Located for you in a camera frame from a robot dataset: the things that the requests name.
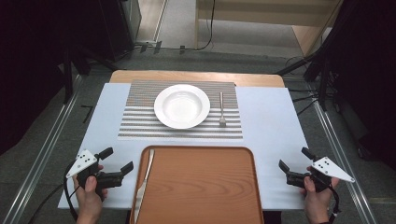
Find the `brown tray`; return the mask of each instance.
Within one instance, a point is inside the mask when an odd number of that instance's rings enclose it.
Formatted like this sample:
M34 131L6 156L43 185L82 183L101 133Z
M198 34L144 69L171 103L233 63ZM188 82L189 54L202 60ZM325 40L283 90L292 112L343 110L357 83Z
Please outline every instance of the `brown tray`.
M134 202L152 148L155 155L138 224L263 223L253 155L245 147L147 147Z

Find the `silver fork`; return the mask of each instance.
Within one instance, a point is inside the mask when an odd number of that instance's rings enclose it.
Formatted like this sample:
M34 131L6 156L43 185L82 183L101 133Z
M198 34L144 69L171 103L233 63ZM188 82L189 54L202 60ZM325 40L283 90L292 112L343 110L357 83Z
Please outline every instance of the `silver fork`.
M224 107L223 107L223 93L220 92L220 110L221 110L221 117L219 120L220 127L225 127L227 125L225 118L224 118Z

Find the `plate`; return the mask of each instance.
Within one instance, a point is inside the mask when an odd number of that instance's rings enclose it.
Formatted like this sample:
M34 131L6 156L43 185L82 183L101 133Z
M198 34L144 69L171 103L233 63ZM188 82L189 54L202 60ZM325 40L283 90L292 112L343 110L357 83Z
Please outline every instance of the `plate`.
M192 85L178 84L160 92L154 103L158 120L174 129L189 129L200 124L209 114L207 95Z

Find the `table knife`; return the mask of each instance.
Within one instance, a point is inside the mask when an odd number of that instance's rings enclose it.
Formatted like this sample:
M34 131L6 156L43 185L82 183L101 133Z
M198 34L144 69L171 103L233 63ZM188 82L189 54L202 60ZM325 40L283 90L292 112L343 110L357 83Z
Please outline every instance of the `table knife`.
M154 149L149 151L149 159L148 159L148 169L146 171L145 179L143 180L142 186L136 193L136 203L134 204L134 224L137 223L137 218L139 217L140 208L143 202L143 196L145 195L146 185L148 183L149 178L149 170L151 169L152 160L154 159Z

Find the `striped placemat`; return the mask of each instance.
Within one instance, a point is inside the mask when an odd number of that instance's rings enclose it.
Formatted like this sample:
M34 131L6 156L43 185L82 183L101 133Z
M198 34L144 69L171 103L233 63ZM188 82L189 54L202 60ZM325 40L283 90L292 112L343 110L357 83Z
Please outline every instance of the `striped placemat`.
M164 89L176 84L190 84L206 93L210 101L207 118L199 125L178 130L162 124L154 113L154 102ZM223 92L224 117L227 126L219 126L219 92ZM232 82L191 82L135 80L131 84L120 124L119 140L172 141L242 141L235 86Z

